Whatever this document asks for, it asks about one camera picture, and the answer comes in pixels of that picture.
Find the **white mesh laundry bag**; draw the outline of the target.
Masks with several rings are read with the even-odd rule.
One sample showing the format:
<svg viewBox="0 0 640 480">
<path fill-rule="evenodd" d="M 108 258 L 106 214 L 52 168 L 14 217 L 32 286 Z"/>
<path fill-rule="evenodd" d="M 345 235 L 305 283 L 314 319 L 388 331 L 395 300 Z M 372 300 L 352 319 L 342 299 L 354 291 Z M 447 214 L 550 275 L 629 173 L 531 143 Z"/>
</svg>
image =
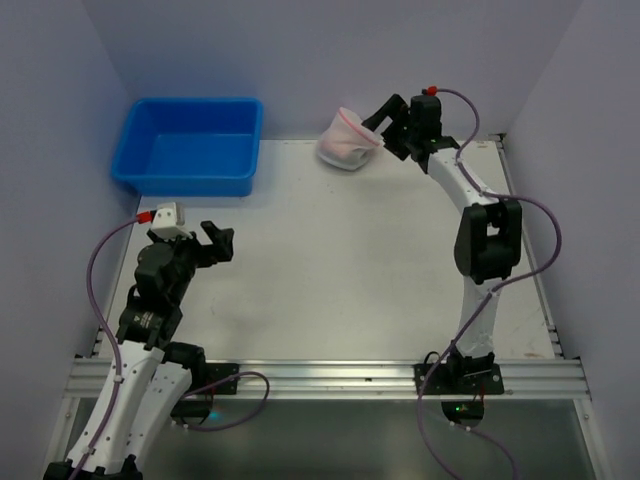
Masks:
<svg viewBox="0 0 640 480">
<path fill-rule="evenodd" d="M 381 147 L 382 139 L 362 125 L 355 112 L 340 107 L 316 142 L 317 156 L 330 166 L 356 171 Z"/>
</svg>

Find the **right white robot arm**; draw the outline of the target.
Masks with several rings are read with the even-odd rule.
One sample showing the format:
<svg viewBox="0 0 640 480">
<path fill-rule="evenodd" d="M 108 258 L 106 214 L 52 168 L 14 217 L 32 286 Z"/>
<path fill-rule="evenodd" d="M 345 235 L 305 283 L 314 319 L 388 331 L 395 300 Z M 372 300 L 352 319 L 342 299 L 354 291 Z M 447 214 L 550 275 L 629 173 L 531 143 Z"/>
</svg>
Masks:
<svg viewBox="0 0 640 480">
<path fill-rule="evenodd" d="M 462 152 L 468 144 L 442 133 L 436 93 L 425 90 L 409 102 L 394 94 L 362 126 L 373 131 L 388 119 L 381 133 L 386 150 L 417 163 L 460 213 L 453 254 L 464 281 L 461 320 L 449 352 L 432 374 L 453 382 L 489 376 L 494 367 L 498 285 L 521 260 L 522 206 L 464 166 Z"/>
</svg>

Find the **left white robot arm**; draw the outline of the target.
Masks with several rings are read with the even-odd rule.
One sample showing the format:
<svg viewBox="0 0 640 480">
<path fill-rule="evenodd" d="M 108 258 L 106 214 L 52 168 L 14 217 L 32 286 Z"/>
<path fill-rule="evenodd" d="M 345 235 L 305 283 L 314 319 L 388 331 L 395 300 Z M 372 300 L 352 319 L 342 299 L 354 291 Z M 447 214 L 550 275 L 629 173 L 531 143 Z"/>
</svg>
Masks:
<svg viewBox="0 0 640 480">
<path fill-rule="evenodd" d="M 195 233 L 152 227 L 137 256 L 103 388 L 89 420 L 65 460 L 52 462 L 47 479 L 140 479 L 151 447 L 179 399 L 206 378 L 203 348 L 173 341 L 181 302 L 197 270 L 233 258 L 234 231 L 211 221 Z"/>
</svg>

